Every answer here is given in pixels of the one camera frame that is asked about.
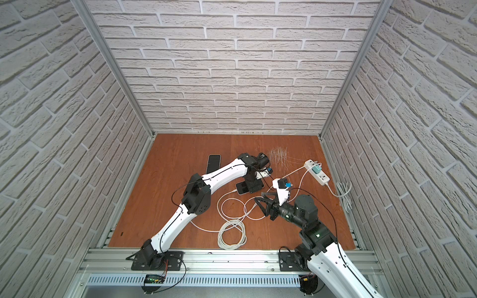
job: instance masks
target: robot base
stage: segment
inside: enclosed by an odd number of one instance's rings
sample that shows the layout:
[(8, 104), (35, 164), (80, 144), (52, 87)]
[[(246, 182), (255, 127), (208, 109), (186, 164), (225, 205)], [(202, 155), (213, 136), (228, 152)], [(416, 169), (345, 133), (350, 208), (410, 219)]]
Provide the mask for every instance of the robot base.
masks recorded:
[(131, 260), (132, 271), (164, 271), (166, 269), (166, 263), (168, 264), (168, 271), (180, 271), (182, 262), (183, 251), (167, 251), (164, 254), (157, 254), (151, 261), (151, 265), (148, 265), (143, 254), (136, 253), (132, 255), (128, 260)]

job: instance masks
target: power strip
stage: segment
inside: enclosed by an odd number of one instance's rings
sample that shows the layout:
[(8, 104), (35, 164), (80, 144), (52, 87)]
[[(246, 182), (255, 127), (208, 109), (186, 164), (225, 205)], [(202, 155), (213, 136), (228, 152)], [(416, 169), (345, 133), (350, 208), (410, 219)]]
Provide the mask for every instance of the power strip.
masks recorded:
[(310, 172), (310, 174), (315, 177), (316, 181), (321, 185), (325, 185), (330, 181), (330, 178), (322, 171), (321, 166), (311, 159), (305, 162), (305, 169), (307, 169), (307, 171)]

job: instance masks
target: black smartphone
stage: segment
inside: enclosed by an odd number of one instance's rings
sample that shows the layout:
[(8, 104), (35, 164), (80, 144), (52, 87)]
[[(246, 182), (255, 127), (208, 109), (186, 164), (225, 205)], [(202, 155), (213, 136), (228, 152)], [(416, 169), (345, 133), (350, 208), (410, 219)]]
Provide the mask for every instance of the black smartphone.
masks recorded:
[(220, 169), (220, 154), (209, 155), (206, 174), (212, 173), (218, 169)]

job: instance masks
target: wooden floor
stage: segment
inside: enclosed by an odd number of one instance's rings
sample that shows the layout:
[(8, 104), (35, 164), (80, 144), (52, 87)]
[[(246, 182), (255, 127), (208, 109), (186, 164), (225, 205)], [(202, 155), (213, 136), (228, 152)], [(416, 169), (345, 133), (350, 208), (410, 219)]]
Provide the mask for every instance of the wooden floor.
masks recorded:
[[(330, 175), (321, 145), (316, 136), (284, 136), (284, 135), (212, 135), (212, 134), (159, 134), (147, 157), (141, 174), (134, 186), (126, 208), (115, 229), (109, 247), (140, 247), (143, 242), (155, 235), (170, 219), (177, 207), (171, 203), (171, 194), (179, 186), (189, 182), (192, 174), (203, 175), (207, 167), (209, 154), (222, 156), (221, 166), (225, 166), (247, 152), (253, 156), (263, 152), (268, 154), (273, 148), (283, 147), (288, 151), (288, 162), (281, 166), (272, 164), (274, 178), (282, 177), (301, 167), (303, 162), (312, 159), (323, 163), (323, 170)], [(289, 176), (289, 181), (298, 187), (305, 169)], [(235, 188), (233, 181), (212, 195), (212, 203), (208, 211), (194, 219), (194, 223), (207, 230), (219, 230), (224, 220), (217, 212), (217, 200)], [(266, 178), (271, 186), (271, 178)], [(354, 249), (353, 239), (346, 222), (339, 200), (332, 196), (326, 187), (321, 186), (310, 174), (306, 175), (301, 185), (303, 189), (314, 194), (333, 213), (338, 226), (338, 240), (344, 249)], [(180, 203), (183, 189), (176, 192), (174, 202)], [(227, 197), (239, 198), (243, 202), (260, 195), (233, 193)], [(253, 200), (247, 208), (253, 206)], [(319, 219), (334, 233), (332, 216), (318, 202)], [(224, 212), (229, 216), (240, 216), (243, 205), (229, 200), (224, 204)], [(263, 214), (256, 207), (250, 216), (259, 218)], [(295, 248), (301, 243), (298, 232), (300, 228), (278, 217), (275, 221), (264, 218), (259, 221), (244, 220), (247, 243), (246, 249), (278, 249), (280, 246)], [(240, 232), (231, 229), (224, 233), (223, 239), (236, 243)], [(217, 233), (204, 232), (189, 224), (172, 243), (172, 248), (218, 248)]]

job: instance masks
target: white brick wallpaper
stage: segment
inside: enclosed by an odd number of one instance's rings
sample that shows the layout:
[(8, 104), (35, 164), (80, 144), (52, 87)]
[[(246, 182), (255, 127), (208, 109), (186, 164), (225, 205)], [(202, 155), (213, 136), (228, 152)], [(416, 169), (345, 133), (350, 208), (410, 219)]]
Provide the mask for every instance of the white brick wallpaper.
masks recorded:
[(88, 0), (158, 133), (321, 131), (378, 0)]
[(395, 0), (325, 135), (396, 297), (477, 294), (476, 25), (476, 0)]
[(0, 2), (0, 296), (63, 297), (146, 135), (69, 1)]

